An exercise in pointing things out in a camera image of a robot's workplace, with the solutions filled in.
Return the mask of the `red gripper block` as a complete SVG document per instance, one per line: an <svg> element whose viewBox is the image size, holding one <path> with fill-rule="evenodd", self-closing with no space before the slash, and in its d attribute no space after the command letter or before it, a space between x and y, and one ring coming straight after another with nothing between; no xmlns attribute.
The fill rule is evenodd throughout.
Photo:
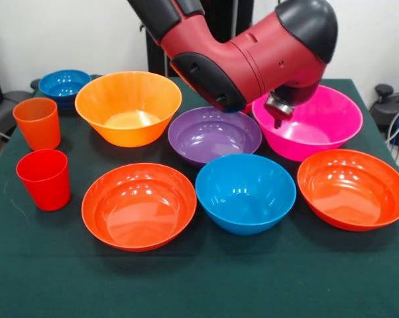
<svg viewBox="0 0 399 318"><path fill-rule="evenodd" d="M292 118L293 112L286 113L280 110L273 110L272 116L274 117L274 128L279 129L283 121L289 121Z"/></svg>

